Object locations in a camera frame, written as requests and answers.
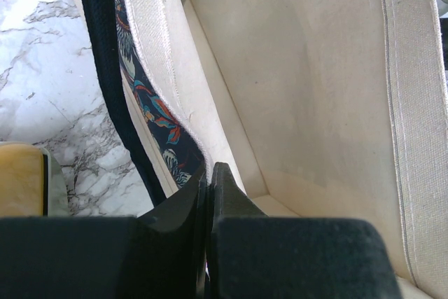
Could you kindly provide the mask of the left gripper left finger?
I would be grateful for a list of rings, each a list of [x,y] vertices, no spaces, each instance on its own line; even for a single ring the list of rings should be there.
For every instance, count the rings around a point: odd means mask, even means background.
[[[203,298],[206,174],[146,214],[1,220],[2,298]]]

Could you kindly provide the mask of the cream canvas tote bag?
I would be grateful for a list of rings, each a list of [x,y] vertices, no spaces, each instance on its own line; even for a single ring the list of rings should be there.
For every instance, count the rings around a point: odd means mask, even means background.
[[[75,0],[153,204],[230,167],[269,214],[352,217],[405,295],[447,297],[437,0]]]

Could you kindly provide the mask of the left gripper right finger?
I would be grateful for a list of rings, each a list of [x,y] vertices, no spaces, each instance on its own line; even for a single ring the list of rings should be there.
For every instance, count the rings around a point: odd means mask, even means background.
[[[209,186],[212,298],[400,298],[386,247],[368,222],[269,217],[216,163]]]

